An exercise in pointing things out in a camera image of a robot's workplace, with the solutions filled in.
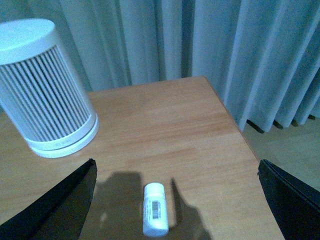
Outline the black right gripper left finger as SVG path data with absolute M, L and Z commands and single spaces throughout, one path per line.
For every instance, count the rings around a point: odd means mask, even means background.
M 77 240 L 97 181 L 90 158 L 27 208 L 0 226 L 2 240 Z

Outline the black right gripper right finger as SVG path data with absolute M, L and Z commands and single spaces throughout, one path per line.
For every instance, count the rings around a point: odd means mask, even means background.
M 320 238 L 320 192 L 262 159 L 257 173 L 268 206 L 286 240 Z

